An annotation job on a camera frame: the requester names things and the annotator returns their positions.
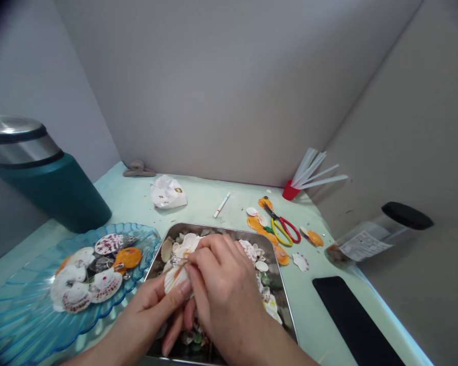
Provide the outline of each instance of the jar label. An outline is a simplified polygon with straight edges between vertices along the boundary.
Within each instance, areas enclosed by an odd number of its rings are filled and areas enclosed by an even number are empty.
[[[392,245],[379,241],[366,231],[362,231],[340,246],[339,250],[354,261],[361,262],[363,259],[373,257],[390,247]]]

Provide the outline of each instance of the table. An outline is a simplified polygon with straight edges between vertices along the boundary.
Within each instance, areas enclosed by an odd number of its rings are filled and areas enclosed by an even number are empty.
[[[150,183],[154,178],[123,177],[122,172],[125,169],[124,164],[119,162],[95,183],[95,187],[112,210],[109,224],[136,222],[153,226],[162,238],[170,226],[179,222],[252,231],[246,225],[246,208],[255,207],[263,212],[257,201],[267,195],[273,202],[277,215],[282,215],[297,228],[303,226],[315,231],[322,236],[325,247],[334,241],[319,210],[304,193],[290,202],[283,199],[282,189],[279,188],[173,175],[186,192],[188,205],[160,210],[154,208],[150,198]],[[231,192],[231,196],[215,219],[213,214],[227,192]],[[73,233],[55,220],[49,220],[0,258],[0,286],[46,248],[71,236]],[[315,248],[305,238],[299,244],[285,249],[290,256],[295,252],[302,253],[310,265],[310,271],[303,273],[291,262],[281,268],[281,273],[300,346],[312,358],[319,360],[327,352],[322,365],[356,365],[312,285],[314,278],[341,276],[406,365],[430,364],[358,268],[341,270],[334,267],[325,258],[323,249]],[[81,335],[67,350],[51,355],[42,364],[60,363],[95,345],[111,328],[116,316],[130,298],[132,294],[126,296],[109,316],[99,320],[89,333]],[[148,358],[142,359],[140,364],[148,364],[148,360],[149,364],[153,364]]]

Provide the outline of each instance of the white wall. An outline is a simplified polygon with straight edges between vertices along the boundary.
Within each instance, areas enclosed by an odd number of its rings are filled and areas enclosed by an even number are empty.
[[[458,365],[458,17],[446,4],[425,0],[328,144],[326,166],[352,182],[309,191],[334,237],[391,200],[436,223],[360,268],[437,366]]]
[[[122,160],[283,186],[420,0],[56,0]]]
[[[54,3],[17,2],[0,26],[0,114],[46,125],[92,181],[120,160]],[[0,180],[0,256],[47,216]]]

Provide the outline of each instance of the scissors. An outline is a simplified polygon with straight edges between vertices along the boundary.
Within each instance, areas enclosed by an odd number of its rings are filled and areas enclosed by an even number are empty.
[[[290,222],[288,222],[287,220],[285,220],[283,217],[278,217],[270,208],[270,206],[268,206],[266,204],[266,202],[263,202],[263,205],[265,206],[265,209],[266,211],[268,211],[268,213],[270,214],[270,217],[271,217],[271,228],[273,229],[274,233],[275,233],[275,236],[276,238],[278,239],[278,241],[280,243],[282,243],[283,245],[286,245],[287,247],[291,247],[294,243],[300,243],[300,233],[299,231],[295,228],[295,226],[293,226]],[[292,230],[297,234],[297,239],[294,239],[291,235],[290,235],[290,232],[287,228],[287,226],[285,225],[289,225]],[[287,240],[289,241],[288,243],[284,242],[279,236],[278,234],[276,233],[276,230],[275,230],[275,225],[276,227],[282,232],[282,234],[285,236],[285,238],[287,238]]]

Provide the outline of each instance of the teal water bottle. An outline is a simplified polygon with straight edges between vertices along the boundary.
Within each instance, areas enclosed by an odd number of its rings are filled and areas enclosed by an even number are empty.
[[[34,119],[0,116],[0,178],[70,231],[97,229],[112,216],[76,160]]]

